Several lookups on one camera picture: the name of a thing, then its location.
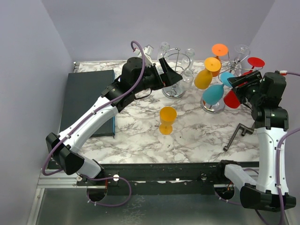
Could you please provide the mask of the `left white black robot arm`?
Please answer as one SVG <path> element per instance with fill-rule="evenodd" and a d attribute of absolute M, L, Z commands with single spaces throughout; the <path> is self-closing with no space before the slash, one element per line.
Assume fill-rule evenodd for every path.
<path fill-rule="evenodd" d="M 160 90 L 182 80 L 164 58 L 159 60 L 163 73 L 154 64 L 146 65 L 143 59 L 132 57 L 122 67 L 121 75 L 109 84 L 94 105 L 73 125 L 58 135 L 46 137 L 52 158 L 67 175 L 74 173 L 88 177 L 93 185 L 103 182 L 102 167 L 94 159 L 79 154 L 83 144 L 109 119 L 134 102 L 136 94 L 144 90 Z"/>

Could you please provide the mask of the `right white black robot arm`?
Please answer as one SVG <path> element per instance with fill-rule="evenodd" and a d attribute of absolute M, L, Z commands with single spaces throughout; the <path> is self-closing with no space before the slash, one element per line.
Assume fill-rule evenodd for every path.
<path fill-rule="evenodd" d="M 228 78 L 232 91 L 242 104 L 250 103 L 251 116 L 259 140 L 259 175 L 252 179 L 237 163 L 216 171 L 218 182 L 232 181 L 240 191 L 244 208 L 277 212 L 296 206 L 285 179 L 285 141 L 289 128 L 288 112 L 279 103 L 286 88 L 280 72 Z"/>

